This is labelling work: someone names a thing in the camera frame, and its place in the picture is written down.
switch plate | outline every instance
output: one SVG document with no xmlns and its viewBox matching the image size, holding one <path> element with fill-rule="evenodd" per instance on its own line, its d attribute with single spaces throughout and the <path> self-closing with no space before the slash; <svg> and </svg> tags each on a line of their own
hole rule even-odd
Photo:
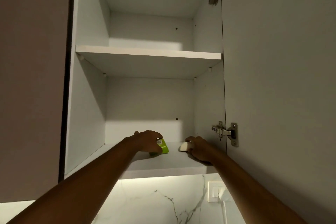
<svg viewBox="0 0 336 224">
<path fill-rule="evenodd" d="M 221 188 L 226 188 L 224 182 L 208 182 L 208 202 L 219 202 Z"/>
</svg>

green plastic container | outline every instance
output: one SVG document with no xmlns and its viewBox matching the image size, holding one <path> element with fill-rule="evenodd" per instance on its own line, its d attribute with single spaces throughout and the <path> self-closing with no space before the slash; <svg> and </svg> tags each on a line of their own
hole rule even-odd
<svg viewBox="0 0 336 224">
<path fill-rule="evenodd" d="M 156 143 L 157 143 L 157 145 L 159 145 L 162 148 L 162 154 L 167 154 L 169 152 L 165 140 L 159 139 L 159 140 L 157 140 Z M 156 152 L 150 152 L 149 155 L 150 156 L 155 156 L 155 155 L 157 155 L 157 153 Z"/>
</svg>

marble backsplash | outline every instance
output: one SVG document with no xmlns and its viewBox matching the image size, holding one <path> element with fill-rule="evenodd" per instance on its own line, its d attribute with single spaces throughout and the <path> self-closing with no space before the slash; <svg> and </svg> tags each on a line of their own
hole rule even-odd
<svg viewBox="0 0 336 224">
<path fill-rule="evenodd" d="M 218 174 L 119 180 L 93 224 L 245 224 L 233 201 L 209 203 L 208 181 Z M 0 204 L 5 224 L 33 201 Z"/>
</svg>

cabinet shelf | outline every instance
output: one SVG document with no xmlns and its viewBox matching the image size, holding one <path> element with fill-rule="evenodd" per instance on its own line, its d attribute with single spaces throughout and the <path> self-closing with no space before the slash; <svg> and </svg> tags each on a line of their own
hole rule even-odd
<svg viewBox="0 0 336 224">
<path fill-rule="evenodd" d="M 207 166 L 190 158 L 186 152 L 179 152 L 181 142 L 166 142 L 169 153 L 150 158 L 147 152 L 138 152 L 120 179 L 196 175 L 216 173 L 213 166 Z M 104 144 L 76 168 L 65 175 L 69 177 L 88 163 L 98 158 L 113 147 L 112 144 Z"/>
<path fill-rule="evenodd" d="M 115 77 L 192 79 L 222 60 L 221 53 L 77 45 L 76 52 Z"/>
</svg>

cabinet door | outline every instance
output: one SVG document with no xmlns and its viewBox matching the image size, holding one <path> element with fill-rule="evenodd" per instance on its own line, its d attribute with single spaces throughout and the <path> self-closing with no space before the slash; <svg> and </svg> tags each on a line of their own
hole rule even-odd
<svg viewBox="0 0 336 224">
<path fill-rule="evenodd" d="M 309 223 L 336 223 L 335 0 L 222 0 L 227 153 Z"/>
<path fill-rule="evenodd" d="M 58 183 L 69 0 L 1 0 L 0 202 Z"/>
</svg>

